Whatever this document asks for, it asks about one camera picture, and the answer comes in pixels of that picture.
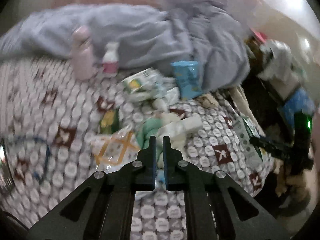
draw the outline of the screw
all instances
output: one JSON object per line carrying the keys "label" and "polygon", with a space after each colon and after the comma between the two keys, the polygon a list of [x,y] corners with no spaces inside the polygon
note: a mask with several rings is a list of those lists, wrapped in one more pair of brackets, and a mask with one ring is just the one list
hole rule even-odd
{"label": "screw", "polygon": [[224,171],[217,171],[216,176],[223,179],[226,176],[226,173]]}
{"label": "screw", "polygon": [[178,165],[180,167],[186,167],[188,165],[188,162],[187,161],[178,161]]}
{"label": "screw", "polygon": [[134,162],[132,163],[132,165],[133,165],[134,167],[141,167],[141,166],[142,166],[142,162],[141,162],[141,161],[134,161]]}
{"label": "screw", "polygon": [[102,171],[96,171],[96,172],[94,173],[94,177],[95,177],[96,179],[101,179],[101,178],[104,177],[104,173],[103,173]]}

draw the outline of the blue snack bag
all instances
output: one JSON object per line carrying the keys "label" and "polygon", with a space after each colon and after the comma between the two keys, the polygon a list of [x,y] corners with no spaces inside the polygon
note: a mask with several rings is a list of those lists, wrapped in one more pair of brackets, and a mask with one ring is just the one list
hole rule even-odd
{"label": "blue snack bag", "polygon": [[181,100],[189,100],[202,94],[198,78],[197,61],[178,61],[171,63]]}

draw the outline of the gray blanket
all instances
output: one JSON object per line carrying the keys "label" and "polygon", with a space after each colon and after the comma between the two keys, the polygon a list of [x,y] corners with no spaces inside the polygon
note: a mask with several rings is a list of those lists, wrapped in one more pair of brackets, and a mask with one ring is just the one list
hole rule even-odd
{"label": "gray blanket", "polygon": [[239,85],[249,71],[242,28],[222,9],[221,0],[167,2],[172,9],[165,12],[111,4],[70,5],[34,13],[0,38],[0,59],[35,54],[67,59],[72,33],[87,25],[97,62],[107,42],[119,41],[122,69],[153,66],[170,76],[171,62],[193,59],[199,61],[204,92]]}

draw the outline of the triangular cutout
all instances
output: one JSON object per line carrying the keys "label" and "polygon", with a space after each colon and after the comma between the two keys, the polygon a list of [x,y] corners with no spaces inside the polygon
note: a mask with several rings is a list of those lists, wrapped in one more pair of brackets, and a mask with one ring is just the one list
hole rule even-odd
{"label": "triangular cutout", "polygon": [[228,192],[236,208],[239,219],[243,222],[259,214],[259,211],[247,200],[245,200],[236,190],[229,187]]}
{"label": "triangular cutout", "polygon": [[77,222],[90,192],[91,188],[85,188],[84,191],[82,191],[72,202],[61,210],[60,215],[73,222]]}

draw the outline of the pink bottle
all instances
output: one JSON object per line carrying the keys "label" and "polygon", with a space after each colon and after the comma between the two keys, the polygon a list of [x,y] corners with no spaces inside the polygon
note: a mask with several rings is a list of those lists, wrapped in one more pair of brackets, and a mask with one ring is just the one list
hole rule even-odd
{"label": "pink bottle", "polygon": [[81,26],[72,35],[71,64],[73,72],[78,80],[90,79],[95,73],[93,67],[93,49],[90,39],[90,31],[86,26]]}
{"label": "pink bottle", "polygon": [[115,77],[118,73],[118,42],[109,42],[106,45],[107,52],[105,53],[102,64],[103,64],[103,72],[108,77]]}

